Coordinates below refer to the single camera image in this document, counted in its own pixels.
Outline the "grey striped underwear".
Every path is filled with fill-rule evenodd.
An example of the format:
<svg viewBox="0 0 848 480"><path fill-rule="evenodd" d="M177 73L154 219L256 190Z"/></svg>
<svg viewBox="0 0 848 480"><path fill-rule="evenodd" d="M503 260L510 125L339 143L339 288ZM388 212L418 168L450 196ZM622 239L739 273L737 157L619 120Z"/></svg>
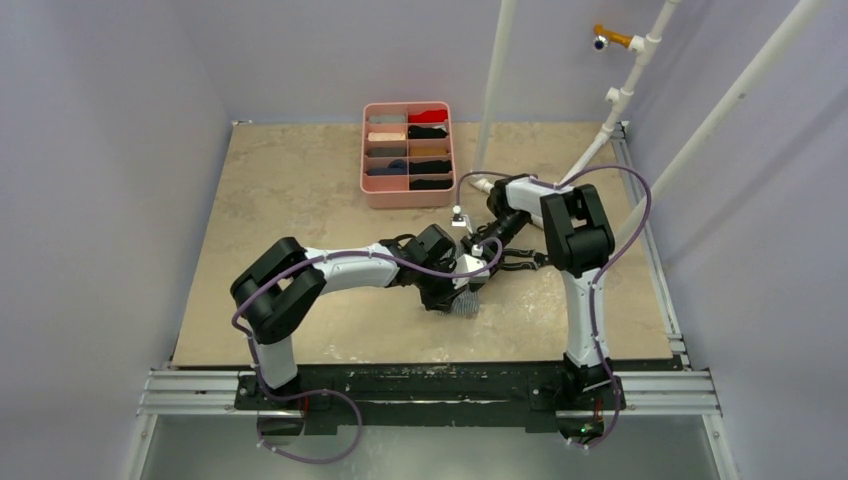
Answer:
<svg viewBox="0 0 848 480"><path fill-rule="evenodd" d="M451 300L445 310L440 311L443 316L457 316L462 318L475 318L480 311L480 299L477 291L464 290Z"/></svg>

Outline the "black underwear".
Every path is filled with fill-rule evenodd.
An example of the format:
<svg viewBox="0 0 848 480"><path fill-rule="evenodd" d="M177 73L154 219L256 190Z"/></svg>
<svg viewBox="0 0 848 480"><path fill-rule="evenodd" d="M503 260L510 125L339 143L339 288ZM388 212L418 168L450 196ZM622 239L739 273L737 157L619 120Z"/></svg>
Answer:
<svg viewBox="0 0 848 480"><path fill-rule="evenodd" d="M451 179L413 179L409 182L410 191L450 190L454 182Z"/></svg>

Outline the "pink divided organizer tray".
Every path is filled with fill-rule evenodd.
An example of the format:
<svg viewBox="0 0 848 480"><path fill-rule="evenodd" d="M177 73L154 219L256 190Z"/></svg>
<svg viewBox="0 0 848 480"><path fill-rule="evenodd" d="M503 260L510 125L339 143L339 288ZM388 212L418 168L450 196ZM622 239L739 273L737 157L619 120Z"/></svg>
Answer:
<svg viewBox="0 0 848 480"><path fill-rule="evenodd" d="M367 118L379 114L405 114L419 113L431 109L447 109L449 117L441 123L409 123L405 124L371 124ZM421 126L444 126L449 136L443 139L407 140L405 142L370 142L367 140L369 132L405 132L409 125ZM412 145L443 146L450 150L449 156L436 157L410 157L409 147ZM406 157L370 158L365 152L372 147L400 146L407 148ZM368 176L365 171L369 168L384 167L394 159L405 159L407 167L410 161L428 160L450 160L453 163L453 171L449 174L425 174L425 175L393 175L393 176ZM458 165L454 154L452 115L448 104L440 101L419 102L389 102L372 103L364 107L362 113L361 153L359 167L360 190L365 197L366 204L374 209L406 209L406 208L436 208L445 207L452 203L452 197L458 184ZM410 191L409 182L413 179L451 179L454 182L450 190L440 191Z"/></svg>

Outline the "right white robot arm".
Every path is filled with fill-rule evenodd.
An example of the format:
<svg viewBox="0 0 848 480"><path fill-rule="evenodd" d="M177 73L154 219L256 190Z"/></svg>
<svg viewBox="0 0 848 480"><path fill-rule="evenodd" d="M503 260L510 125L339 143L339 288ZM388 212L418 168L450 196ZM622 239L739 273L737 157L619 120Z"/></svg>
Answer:
<svg viewBox="0 0 848 480"><path fill-rule="evenodd" d="M584 407L613 379L600 301L615 240L601 198L589 184L556 187L522 174L496 181L487 208L494 220L460 240L467 253L487 238L506 246L534 216L542 219L547 249L542 264L560 273L566 292L561 392L569 404Z"/></svg>

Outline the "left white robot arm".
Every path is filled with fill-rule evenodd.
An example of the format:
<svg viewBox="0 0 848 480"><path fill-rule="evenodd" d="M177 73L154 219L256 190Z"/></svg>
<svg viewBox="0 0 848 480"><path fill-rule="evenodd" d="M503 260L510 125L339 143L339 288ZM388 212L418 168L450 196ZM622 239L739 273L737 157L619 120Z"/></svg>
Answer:
<svg viewBox="0 0 848 480"><path fill-rule="evenodd" d="M447 312L462 291L459 243L431 224L352 250L307 248L293 237L274 243L230 287L258 364L259 395L272 408L297 399L293 334L323 295L356 288L413 286L428 311Z"/></svg>

